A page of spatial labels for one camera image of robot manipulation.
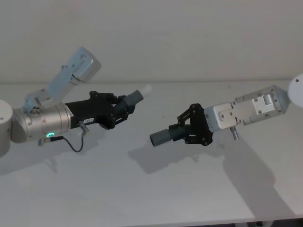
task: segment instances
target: black cable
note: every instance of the black cable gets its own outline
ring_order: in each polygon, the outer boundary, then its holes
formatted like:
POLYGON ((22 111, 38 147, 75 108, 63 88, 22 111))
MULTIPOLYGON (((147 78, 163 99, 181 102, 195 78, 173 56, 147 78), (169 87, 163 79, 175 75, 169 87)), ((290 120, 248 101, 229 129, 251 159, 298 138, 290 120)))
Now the black cable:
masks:
POLYGON ((71 149, 72 149, 74 152, 79 153, 79 152, 82 151, 83 145, 84 145, 83 137, 81 137, 81 147, 80 147, 79 150, 76 150, 76 149, 71 145, 71 143, 68 141, 68 139, 66 139, 65 137, 63 137, 63 139, 68 143, 68 145, 71 147, 71 149))
POLYGON ((65 140, 65 141, 68 143, 68 145, 71 147, 71 149, 72 149, 74 152, 76 152, 76 153, 81 152, 82 149, 83 149, 83 145, 84 145, 84 139, 83 139, 83 137, 81 137, 81 147, 80 147, 79 150, 76 150, 76 149, 71 145, 71 143, 68 141, 68 139, 66 139, 66 138, 63 137, 63 136, 56 136, 56 137, 51 137, 51 138, 50 138, 50 141, 51 141, 51 142, 54 142, 54 141, 57 141, 57 140, 65 140))

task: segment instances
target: white tabletop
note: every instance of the white tabletop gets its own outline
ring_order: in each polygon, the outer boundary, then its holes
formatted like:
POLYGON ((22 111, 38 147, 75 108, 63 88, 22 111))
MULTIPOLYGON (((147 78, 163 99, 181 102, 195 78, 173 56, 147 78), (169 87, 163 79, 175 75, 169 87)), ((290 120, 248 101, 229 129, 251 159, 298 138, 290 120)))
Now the white tabletop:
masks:
MULTIPOLYGON (((149 135, 174 124, 191 103, 203 107, 288 81, 152 84, 134 114, 106 131, 89 126, 84 152, 64 141, 11 144, 0 159, 0 222, 4 227, 190 226, 303 217, 303 110, 214 134, 208 147, 184 141, 152 147, 149 135)), ((82 85, 124 95, 141 84, 82 85)), ((13 107, 43 85, 1 85, 13 107)), ((66 137, 80 145, 80 129, 66 137)))

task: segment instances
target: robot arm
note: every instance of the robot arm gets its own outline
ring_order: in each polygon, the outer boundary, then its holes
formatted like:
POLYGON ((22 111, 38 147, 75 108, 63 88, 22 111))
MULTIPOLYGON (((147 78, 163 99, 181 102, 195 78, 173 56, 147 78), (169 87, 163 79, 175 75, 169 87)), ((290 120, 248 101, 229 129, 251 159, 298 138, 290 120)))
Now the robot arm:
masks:
POLYGON ((290 102, 303 107, 303 74, 294 78, 288 92, 270 86, 262 90, 235 98, 233 102, 210 106, 203 109, 200 104, 192 104, 177 117, 178 123, 150 135, 153 146, 183 139, 186 144, 207 146, 213 142, 213 133, 230 129, 235 140, 239 139, 236 125, 248 125, 271 117, 285 114, 290 102))
POLYGON ((39 145, 57 140, 69 143, 63 136, 55 135, 80 127, 83 142, 83 137, 89 131, 87 125, 98 123, 103 128, 112 129, 127 120, 136 104, 150 92, 150 86, 127 96, 116 97, 112 93, 91 91, 88 100, 61 102, 73 87, 88 82, 100 67, 100 62, 82 47, 67 65, 62 66, 45 89, 26 96, 23 107, 12 109, 0 100, 0 156, 9 150, 10 141, 23 143, 38 140, 39 145))

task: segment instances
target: white tip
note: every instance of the white tip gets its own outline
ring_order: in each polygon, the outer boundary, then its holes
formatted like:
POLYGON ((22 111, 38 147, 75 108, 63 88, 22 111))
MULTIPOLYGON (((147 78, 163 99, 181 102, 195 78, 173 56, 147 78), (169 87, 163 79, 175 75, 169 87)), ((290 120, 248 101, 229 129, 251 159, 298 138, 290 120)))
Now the white tip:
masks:
POLYGON ((148 94, 151 92, 151 90, 152 90, 152 87, 148 84, 145 87, 139 89, 138 91, 141 93, 143 98, 145 98, 148 96, 148 94))

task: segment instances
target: silver cylinder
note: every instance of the silver cylinder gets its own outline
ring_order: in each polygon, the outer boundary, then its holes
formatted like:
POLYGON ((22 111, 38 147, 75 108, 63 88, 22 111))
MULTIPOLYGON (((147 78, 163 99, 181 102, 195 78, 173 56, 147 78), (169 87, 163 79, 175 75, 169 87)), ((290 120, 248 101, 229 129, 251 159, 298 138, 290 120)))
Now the silver cylinder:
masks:
POLYGON ((24 108, 14 109, 11 140, 15 143, 38 140, 50 132, 65 133, 70 127, 71 116, 63 103, 42 110, 34 108, 30 113, 24 108))
POLYGON ((13 109, 0 100, 0 157, 5 155, 10 148, 11 122, 13 109))

